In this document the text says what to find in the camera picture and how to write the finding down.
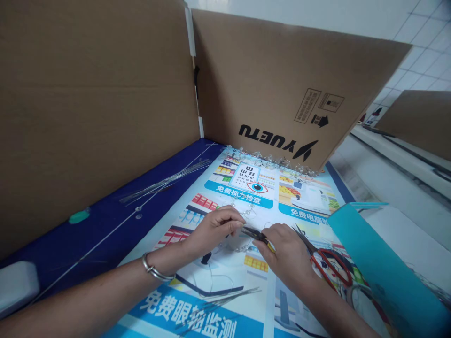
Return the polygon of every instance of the cardboard panel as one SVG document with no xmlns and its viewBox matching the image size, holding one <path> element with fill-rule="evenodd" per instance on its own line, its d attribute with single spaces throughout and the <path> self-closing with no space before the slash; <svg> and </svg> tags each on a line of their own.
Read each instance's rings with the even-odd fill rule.
<svg viewBox="0 0 451 338">
<path fill-rule="evenodd" d="M 403 91 L 377 129 L 451 161 L 450 112 L 451 92 Z"/>
<path fill-rule="evenodd" d="M 205 137 L 293 167 L 324 166 L 411 48 L 220 13 L 193 19 Z"/>
<path fill-rule="evenodd" d="M 15 1 L 1 17 L 0 258 L 199 138 L 182 1 Z"/>
</svg>

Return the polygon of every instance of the scissors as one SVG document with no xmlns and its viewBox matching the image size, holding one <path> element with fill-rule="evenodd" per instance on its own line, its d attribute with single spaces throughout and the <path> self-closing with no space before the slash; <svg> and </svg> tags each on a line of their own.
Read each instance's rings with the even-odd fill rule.
<svg viewBox="0 0 451 338">
<path fill-rule="evenodd" d="M 244 230 L 246 231 L 242 231 L 243 234 L 248 235 L 249 237 L 262 241 L 263 243 L 265 243 L 268 248 L 272 251 L 272 252 L 276 252 L 276 250 L 274 249 L 274 247 L 271 245 L 271 243 L 268 241 L 268 239 L 266 238 L 266 236 L 264 234 L 262 234 L 260 231 L 253 229 L 253 228 L 249 228 L 247 226 L 243 227 Z"/>
<path fill-rule="evenodd" d="M 344 285 L 346 285 L 348 287 L 352 286 L 351 273 L 349 272 L 349 270 L 346 267 L 346 265 L 343 264 L 342 260 L 332 250 L 322 249 L 322 248 L 321 249 L 317 249 L 312 243 L 310 243 L 310 241 L 307 239 L 307 237 L 303 233 L 301 233 L 295 227 L 291 227 L 291 228 L 297 233 L 297 235 L 302 239 L 304 244 L 307 246 L 307 249 L 310 252 L 311 260 L 315 263 L 315 265 L 318 268 L 318 270 L 320 271 L 321 275 L 324 277 L 324 279 L 326 280 L 327 284 L 329 284 L 329 286 L 332 289 L 334 289 L 338 293 L 337 289 L 335 289 L 334 285 L 332 284 L 332 281 L 330 280 L 329 276 L 323 270 L 323 268 L 321 266 L 321 263 L 318 263 L 318 261 L 316 260 L 315 256 L 313 255 L 315 252 L 317 252 L 321 256 L 323 261 L 336 274 L 336 276 L 341 279 L 341 281 L 343 282 Z M 341 268 L 346 272 L 346 276 L 348 278 L 347 280 L 344 279 L 342 275 L 340 275 L 340 273 L 335 269 L 335 267 L 331 264 L 331 262 L 329 262 L 329 260 L 327 259 L 325 254 L 329 254 L 329 255 L 331 255 L 332 257 L 335 258 L 335 260 L 338 262 L 338 264 L 341 266 Z"/>
</svg>

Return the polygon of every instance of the red scissor handle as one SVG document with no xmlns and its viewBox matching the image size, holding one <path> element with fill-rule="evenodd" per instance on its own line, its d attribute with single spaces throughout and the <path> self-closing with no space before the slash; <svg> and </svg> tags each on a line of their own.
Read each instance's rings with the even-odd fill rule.
<svg viewBox="0 0 451 338">
<path fill-rule="evenodd" d="M 337 275 L 338 278 L 340 278 L 340 280 L 343 282 L 344 285 L 346 285 L 347 287 L 352 286 L 352 277 L 351 277 L 351 273 L 349 272 L 348 268 L 346 267 L 346 265 L 344 265 L 344 263 L 342 262 L 342 260 L 332 251 L 332 250 L 327 250 L 327 249 L 319 249 L 318 254 L 321 256 L 321 258 L 323 259 L 324 262 L 326 262 L 326 264 L 329 266 L 329 268 Z M 332 255 L 336 261 L 338 262 L 338 264 L 343 268 L 343 270 L 346 272 L 346 276 L 347 276 L 347 280 L 343 278 L 343 276 L 335 269 L 335 267 L 329 262 L 329 260 L 327 259 L 326 255 L 324 255 L 324 253 L 330 254 Z M 318 270 L 320 271 L 321 275 L 324 277 L 324 279 L 326 280 L 327 284 L 329 284 L 329 286 L 334 289 L 337 293 L 338 291 L 335 289 L 334 285 L 332 284 L 332 281 L 330 280 L 329 276 L 327 275 L 327 273 L 323 270 L 321 263 L 318 263 L 318 261 L 316 260 L 314 255 L 311 255 L 311 259 L 313 260 L 313 262 L 315 263 L 315 265 L 318 267 Z"/>
<path fill-rule="evenodd" d="M 330 269 L 338 276 L 338 278 L 341 279 L 341 281 L 343 282 L 343 284 L 345 284 L 346 286 L 352 286 L 352 277 L 351 277 L 351 273 L 349 272 L 348 268 L 346 267 L 346 265 L 344 265 L 344 263 L 342 262 L 342 260 L 332 251 L 332 250 L 328 250 L 328 249 L 319 249 L 318 253 L 320 254 L 320 256 L 322 257 L 322 259 L 326 262 L 326 264 L 330 267 Z M 348 278 L 348 280 L 344 279 L 343 276 L 335 269 L 335 267 L 329 262 L 329 260 L 326 258 L 326 256 L 324 255 L 324 253 L 327 253 L 329 255 L 332 255 L 335 260 L 338 262 L 338 264 L 343 268 L 343 270 L 346 272 L 346 276 Z"/>
</svg>

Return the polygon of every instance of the woman's right hand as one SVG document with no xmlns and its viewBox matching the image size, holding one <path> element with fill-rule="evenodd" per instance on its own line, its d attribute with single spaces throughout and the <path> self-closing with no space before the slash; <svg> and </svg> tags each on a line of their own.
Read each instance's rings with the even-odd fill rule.
<svg viewBox="0 0 451 338">
<path fill-rule="evenodd" d="M 289 289 L 316 283 L 319 276 L 313 271 L 310 254 L 299 236 L 286 224 L 275 223 L 262 233 L 276 249 L 273 253 L 261 241 L 253 243 L 259 249 L 271 270 Z"/>
</svg>

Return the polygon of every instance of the red-handled scissors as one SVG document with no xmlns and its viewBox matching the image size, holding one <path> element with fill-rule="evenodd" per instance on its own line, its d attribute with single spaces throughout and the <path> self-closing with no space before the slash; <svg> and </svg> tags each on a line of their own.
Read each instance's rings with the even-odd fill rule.
<svg viewBox="0 0 451 338">
<path fill-rule="evenodd" d="M 348 268 L 346 267 L 346 265 L 343 264 L 342 260 L 332 251 L 332 250 L 328 250 L 328 249 L 317 249 L 312 243 L 310 243 L 310 241 L 307 239 L 307 237 L 301 233 L 298 229 L 296 229 L 295 227 L 291 227 L 293 228 L 293 230 L 298 234 L 298 236 L 302 239 L 302 241 L 305 243 L 305 246 L 307 246 L 307 249 L 310 252 L 310 256 L 311 256 L 311 260 L 315 263 L 316 267 L 318 268 L 318 270 L 320 271 L 321 275 L 324 277 L 324 279 L 326 280 L 326 282 L 329 284 L 329 286 L 334 289 L 337 293 L 337 289 L 335 289 L 334 285 L 332 284 L 332 281 L 330 280 L 329 276 L 327 275 L 327 273 L 323 270 L 321 263 L 318 263 L 318 261 L 316 260 L 315 256 L 313 255 L 315 252 L 317 252 L 321 258 L 323 259 L 323 261 L 329 266 L 329 268 L 337 275 L 338 278 L 341 279 L 341 281 L 343 282 L 344 285 L 346 286 L 352 286 L 352 277 L 351 277 L 351 273 L 349 272 Z M 335 267 L 331 264 L 331 262 L 329 262 L 329 260 L 327 259 L 325 254 L 329 254 L 332 257 L 334 257 L 336 259 L 336 261 L 338 262 L 338 264 L 341 266 L 341 268 L 346 272 L 346 276 L 347 276 L 347 280 L 343 278 L 342 275 L 340 275 L 340 273 L 337 271 L 337 269 L 335 269 Z"/>
</svg>

